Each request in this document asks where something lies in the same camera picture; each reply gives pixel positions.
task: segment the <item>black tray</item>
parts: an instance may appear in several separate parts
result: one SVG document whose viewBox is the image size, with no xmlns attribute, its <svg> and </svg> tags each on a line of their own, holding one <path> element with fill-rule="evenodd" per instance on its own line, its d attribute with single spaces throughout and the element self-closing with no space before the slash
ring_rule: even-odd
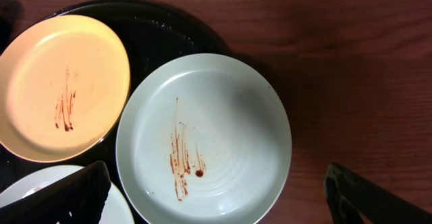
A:
<svg viewBox="0 0 432 224">
<path fill-rule="evenodd" d="M 166 5 L 137 0 L 98 0 L 62 9 L 47 18 L 78 14 L 96 18 L 120 37 L 130 61 L 131 91 L 146 76 L 172 59 L 195 53 L 230 54 L 226 44 L 202 22 Z M 104 161 L 111 181 L 123 192 L 115 162 L 117 125 L 96 146 L 80 156 L 59 163 L 32 163 L 0 145 L 0 192 L 22 177 L 54 165 L 87 166 Z M 145 223 L 130 206 L 136 223 Z"/>
</svg>

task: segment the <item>table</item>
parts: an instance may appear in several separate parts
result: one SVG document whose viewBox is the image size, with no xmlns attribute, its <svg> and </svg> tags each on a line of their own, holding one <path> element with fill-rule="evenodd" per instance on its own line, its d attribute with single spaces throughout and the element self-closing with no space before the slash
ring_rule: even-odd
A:
<svg viewBox="0 0 432 224">
<path fill-rule="evenodd" d="M 88 0 L 18 1 L 14 35 Z M 432 212 L 432 0 L 151 1 L 206 22 L 284 103 L 292 164 L 261 223 L 331 223 L 332 161 Z"/>
</svg>

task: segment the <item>yellow plate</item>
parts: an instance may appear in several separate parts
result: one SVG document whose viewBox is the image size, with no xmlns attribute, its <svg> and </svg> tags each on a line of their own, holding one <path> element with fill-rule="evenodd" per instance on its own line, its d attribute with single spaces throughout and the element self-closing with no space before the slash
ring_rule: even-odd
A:
<svg viewBox="0 0 432 224">
<path fill-rule="evenodd" d="M 74 157 L 113 127 L 129 86 L 126 50 L 104 23 L 40 22 L 0 57 L 0 143 L 29 161 Z"/>
</svg>

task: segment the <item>ceramic dish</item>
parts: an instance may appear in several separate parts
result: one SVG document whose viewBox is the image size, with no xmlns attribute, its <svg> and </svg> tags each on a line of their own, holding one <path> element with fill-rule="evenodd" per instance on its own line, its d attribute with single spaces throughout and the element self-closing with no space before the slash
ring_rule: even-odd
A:
<svg viewBox="0 0 432 224">
<path fill-rule="evenodd" d="M 256 223 L 287 180 L 290 126 L 276 92 L 251 67 L 189 55 L 135 90 L 116 160 L 126 196 L 149 223 Z"/>
<path fill-rule="evenodd" d="M 55 183 L 62 178 L 80 170 L 81 166 L 59 165 L 48 167 L 23 177 L 0 194 L 0 207 L 6 206 L 21 198 Z M 113 183 L 103 207 L 100 224 L 131 224 L 134 218 L 122 193 Z"/>
<path fill-rule="evenodd" d="M 0 57 L 0 142 L 36 162 L 74 157 L 113 127 L 130 87 L 128 56 L 85 16 L 42 21 Z"/>
</svg>

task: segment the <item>sauce streak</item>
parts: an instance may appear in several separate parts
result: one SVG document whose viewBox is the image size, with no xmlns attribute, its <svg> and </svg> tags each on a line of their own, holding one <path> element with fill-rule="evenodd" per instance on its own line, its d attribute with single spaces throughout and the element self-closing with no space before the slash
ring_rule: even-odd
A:
<svg viewBox="0 0 432 224">
<path fill-rule="evenodd" d="M 171 165 L 171 171 L 174 176 L 175 194 L 178 201 L 183 201 L 183 199 L 189 194 L 186 188 L 188 186 L 186 176 L 190 175 L 192 170 L 185 137 L 186 124 L 183 122 L 177 123 L 178 98 L 175 101 L 174 131 L 171 134 L 171 154 L 169 155 L 169 164 Z M 201 159 L 202 156 L 198 152 L 198 147 L 196 147 L 196 155 L 199 169 L 196 169 L 195 175 L 202 177 L 205 171 L 205 163 Z"/>
<path fill-rule="evenodd" d="M 57 104 L 55 106 L 55 127 L 57 129 L 60 128 L 61 121 L 63 121 L 64 130 L 66 132 L 70 130 L 74 130 L 72 125 L 72 109 L 74 108 L 74 98 L 76 97 L 76 91 L 70 90 L 69 87 L 69 69 L 66 69 L 66 79 L 65 79 L 65 88 L 61 91 L 61 95 L 57 99 Z"/>
</svg>

